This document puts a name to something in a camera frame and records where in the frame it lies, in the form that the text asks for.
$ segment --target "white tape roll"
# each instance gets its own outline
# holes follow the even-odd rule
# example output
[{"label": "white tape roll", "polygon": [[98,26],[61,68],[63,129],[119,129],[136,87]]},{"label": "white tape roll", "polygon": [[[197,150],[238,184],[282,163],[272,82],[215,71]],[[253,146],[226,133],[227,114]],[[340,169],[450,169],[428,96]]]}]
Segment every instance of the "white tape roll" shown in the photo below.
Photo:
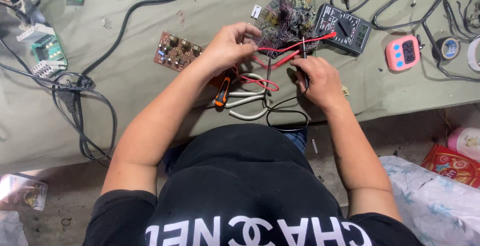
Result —
[{"label": "white tape roll", "polygon": [[472,68],[474,71],[480,72],[480,62],[477,61],[477,47],[479,44],[480,38],[473,41],[468,47],[468,65],[470,65],[470,68]]}]

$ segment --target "screwdriver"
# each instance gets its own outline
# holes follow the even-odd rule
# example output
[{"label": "screwdriver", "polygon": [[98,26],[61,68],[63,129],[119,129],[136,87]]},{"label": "screwdriver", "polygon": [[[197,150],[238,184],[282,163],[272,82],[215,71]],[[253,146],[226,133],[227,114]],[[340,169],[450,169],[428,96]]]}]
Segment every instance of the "screwdriver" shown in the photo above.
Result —
[{"label": "screwdriver", "polygon": [[[302,49],[302,57],[304,59],[306,59],[307,58],[307,48],[305,47],[305,37],[302,38],[301,49]],[[308,86],[309,86],[309,83],[310,83],[308,75],[300,67],[297,67],[297,71],[301,71],[303,73],[303,76],[305,77],[305,88],[308,89]]]},{"label": "screwdriver", "polygon": [[235,72],[232,70],[232,68],[228,68],[225,72],[225,78],[223,79],[223,83],[220,86],[220,89],[214,101],[216,106],[224,106],[227,103],[227,100],[229,99],[230,84],[235,79],[235,76]]}]

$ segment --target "concrete floor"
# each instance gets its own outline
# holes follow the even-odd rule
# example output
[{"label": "concrete floor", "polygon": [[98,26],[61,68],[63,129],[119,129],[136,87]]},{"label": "concrete floor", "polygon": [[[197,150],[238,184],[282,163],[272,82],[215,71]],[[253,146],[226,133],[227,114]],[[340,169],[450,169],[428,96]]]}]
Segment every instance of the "concrete floor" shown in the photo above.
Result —
[{"label": "concrete floor", "polygon": [[[399,157],[420,164],[434,144],[432,139],[445,143],[450,126],[441,114],[452,127],[480,126],[480,112],[473,104],[385,117],[362,122],[361,126],[378,155],[397,153]],[[318,154],[315,154],[311,139],[315,139]],[[322,176],[340,205],[348,206],[346,192],[335,168],[328,126],[309,128],[306,157],[315,175]],[[44,211],[6,206],[0,210],[20,213],[29,245],[81,245],[106,173],[106,168],[92,162],[46,169],[37,176],[48,183]],[[160,174],[159,189],[165,180],[165,175]],[[62,226],[63,218],[71,218],[71,224]]]}]

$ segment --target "pink digital timer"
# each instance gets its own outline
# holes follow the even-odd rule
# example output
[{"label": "pink digital timer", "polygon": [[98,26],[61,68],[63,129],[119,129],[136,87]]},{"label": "pink digital timer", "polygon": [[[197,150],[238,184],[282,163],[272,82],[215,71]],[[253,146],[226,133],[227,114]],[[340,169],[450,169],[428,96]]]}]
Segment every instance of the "pink digital timer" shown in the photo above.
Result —
[{"label": "pink digital timer", "polygon": [[419,62],[419,41],[415,36],[407,35],[388,44],[385,53],[388,67],[393,71],[403,71]]}]

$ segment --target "digital multimeter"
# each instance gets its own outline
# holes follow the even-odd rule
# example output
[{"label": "digital multimeter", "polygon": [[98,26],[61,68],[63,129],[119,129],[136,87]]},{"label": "digital multimeter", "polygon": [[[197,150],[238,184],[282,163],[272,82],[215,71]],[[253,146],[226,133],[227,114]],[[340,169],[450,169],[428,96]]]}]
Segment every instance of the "digital multimeter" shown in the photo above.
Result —
[{"label": "digital multimeter", "polygon": [[326,39],[325,42],[359,56],[372,31],[372,24],[325,3],[318,9],[315,31],[319,35],[336,32],[335,37]]},{"label": "digital multimeter", "polygon": [[393,71],[403,71],[415,66],[420,60],[420,45],[417,37],[407,35],[388,44],[385,54],[387,64]]}]

